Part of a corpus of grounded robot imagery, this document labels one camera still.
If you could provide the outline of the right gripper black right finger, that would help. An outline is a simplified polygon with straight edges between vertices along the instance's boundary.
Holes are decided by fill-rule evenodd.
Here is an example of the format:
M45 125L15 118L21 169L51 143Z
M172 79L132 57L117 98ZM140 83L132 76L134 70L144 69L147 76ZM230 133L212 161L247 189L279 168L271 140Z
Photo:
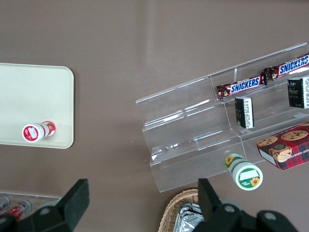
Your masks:
M204 221L198 232L239 232L242 213L230 203L222 203L208 179L198 180L198 204Z

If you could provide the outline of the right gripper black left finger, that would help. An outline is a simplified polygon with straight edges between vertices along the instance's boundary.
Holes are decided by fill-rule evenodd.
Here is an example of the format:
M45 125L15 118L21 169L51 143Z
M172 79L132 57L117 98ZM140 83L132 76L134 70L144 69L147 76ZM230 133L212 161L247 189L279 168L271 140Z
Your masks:
M72 232L90 203L89 182L79 179L57 202L39 208L24 220L26 232Z

